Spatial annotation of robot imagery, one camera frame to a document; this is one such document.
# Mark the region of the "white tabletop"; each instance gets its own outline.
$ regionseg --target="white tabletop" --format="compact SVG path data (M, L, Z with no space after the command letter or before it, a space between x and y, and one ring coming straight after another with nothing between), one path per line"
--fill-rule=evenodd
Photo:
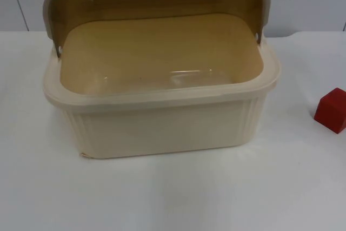
M51 41L0 33L0 229L345 231L346 131L312 115L346 89L346 34L269 43L283 73L250 143L89 160L43 96Z

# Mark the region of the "bread box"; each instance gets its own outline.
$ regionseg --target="bread box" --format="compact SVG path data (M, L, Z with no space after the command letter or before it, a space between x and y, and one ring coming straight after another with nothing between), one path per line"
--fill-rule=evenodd
M280 64L270 0L45 0L48 101L87 157L238 146Z

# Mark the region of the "red block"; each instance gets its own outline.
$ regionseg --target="red block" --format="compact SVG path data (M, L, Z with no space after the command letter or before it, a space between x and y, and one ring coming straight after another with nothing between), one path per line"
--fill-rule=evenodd
M339 134L346 128L346 92L336 88L321 98L315 120Z

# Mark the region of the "ribbed side panel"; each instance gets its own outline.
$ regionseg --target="ribbed side panel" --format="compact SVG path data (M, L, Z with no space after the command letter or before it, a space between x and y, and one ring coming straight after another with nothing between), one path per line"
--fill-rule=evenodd
M265 96L169 109L64 114L81 153L111 158L244 144L256 132L264 100Z

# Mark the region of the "plastic storage box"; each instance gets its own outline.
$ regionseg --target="plastic storage box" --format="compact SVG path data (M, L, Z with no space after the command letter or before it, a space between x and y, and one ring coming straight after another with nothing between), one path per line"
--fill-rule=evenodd
M103 159L244 144L280 64L270 0L45 0L47 99Z

